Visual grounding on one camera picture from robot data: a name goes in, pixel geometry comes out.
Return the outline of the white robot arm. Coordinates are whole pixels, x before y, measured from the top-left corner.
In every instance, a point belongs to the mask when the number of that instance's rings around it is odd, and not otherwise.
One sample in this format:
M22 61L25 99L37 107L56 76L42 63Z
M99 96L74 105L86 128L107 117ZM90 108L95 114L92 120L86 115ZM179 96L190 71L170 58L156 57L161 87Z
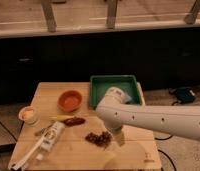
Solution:
M146 106L127 104L130 96L110 87L95 111L105 128L119 134L124 125L200 141L200 106Z

